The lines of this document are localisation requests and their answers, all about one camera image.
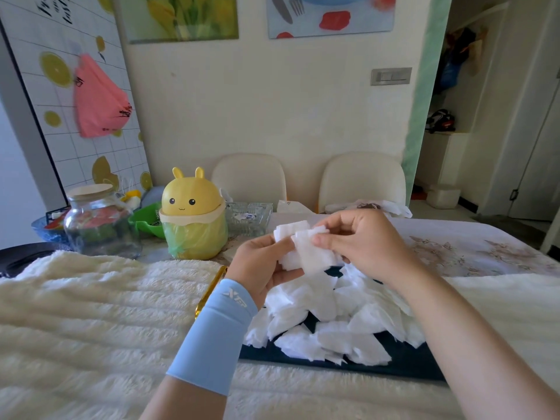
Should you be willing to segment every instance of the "dark blue tray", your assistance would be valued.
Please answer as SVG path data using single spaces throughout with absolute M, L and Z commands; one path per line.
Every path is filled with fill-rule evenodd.
M 327 274 L 336 277 L 341 275 L 339 269 L 334 268 L 328 270 Z M 317 321 L 317 318 L 309 314 L 304 324 L 313 333 Z M 397 342 L 389 332 L 377 333 L 375 337 L 393 359 L 386 366 L 367 367 L 361 364 L 355 364 L 346 357 L 344 359 L 347 363 L 343 363 L 341 366 L 330 361 L 311 362 L 308 360 L 299 360 L 284 355 L 282 350 L 272 342 L 268 342 L 266 348 L 260 349 L 243 345 L 239 359 L 266 363 L 291 364 L 295 366 L 330 368 L 331 370 L 355 371 L 365 374 L 382 374 L 386 376 L 404 377 L 407 379 L 445 381 L 444 375 L 438 367 L 436 360 L 433 358 L 427 344 L 424 343 L 418 349 L 414 349 L 408 343 Z

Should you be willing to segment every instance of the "hand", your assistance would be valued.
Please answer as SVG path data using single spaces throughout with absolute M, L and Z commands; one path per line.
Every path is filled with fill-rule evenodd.
M 260 310 L 270 289 L 304 275 L 302 269 L 284 271 L 278 264 L 280 258 L 294 249 L 289 237 L 275 243 L 274 237 L 267 234 L 246 241 L 237 249 L 226 277 L 245 287 Z
M 315 246 L 340 253 L 362 273 L 398 289 L 410 273 L 424 264 L 404 244 L 382 211 L 339 211 L 320 221 L 330 234 L 317 234 Z

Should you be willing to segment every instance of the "light switch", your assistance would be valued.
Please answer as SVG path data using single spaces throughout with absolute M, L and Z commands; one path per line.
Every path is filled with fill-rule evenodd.
M 412 68 L 374 69 L 371 71 L 371 85 L 410 84 Z

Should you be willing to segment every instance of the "white fluffy blanket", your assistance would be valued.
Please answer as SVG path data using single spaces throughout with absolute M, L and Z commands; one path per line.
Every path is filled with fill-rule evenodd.
M 219 265 L 58 252 L 0 279 L 0 418 L 133 419 Z M 560 279 L 450 280 L 560 390 Z M 239 363 L 227 419 L 461 418 L 445 386 Z

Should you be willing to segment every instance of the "black plate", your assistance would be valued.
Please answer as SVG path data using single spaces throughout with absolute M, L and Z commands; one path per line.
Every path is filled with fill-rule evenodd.
M 53 242 L 30 243 L 0 250 L 0 277 L 13 278 L 35 259 L 49 256 L 57 250 L 70 250 L 66 245 Z
M 328 275 L 335 277 L 341 276 L 339 269 L 331 268 L 327 271 Z M 304 324 L 313 333 L 315 324 L 318 322 L 312 314 L 307 316 Z M 285 355 L 274 343 L 268 342 L 265 348 L 256 349 L 252 346 L 243 345 L 239 359 L 252 360 L 259 362 L 274 362 L 291 364 L 296 366 L 330 368 L 331 370 L 355 371 L 365 374 L 377 374 L 386 376 L 404 377 L 406 379 L 445 381 L 444 375 L 438 367 L 438 363 L 427 344 L 423 344 L 418 349 L 414 349 L 408 343 L 398 342 L 389 332 L 377 333 L 375 337 L 383 345 L 385 350 L 393 359 L 386 366 L 368 367 L 362 364 L 355 364 L 346 357 L 347 363 L 341 366 L 330 361 L 308 361 L 290 358 Z

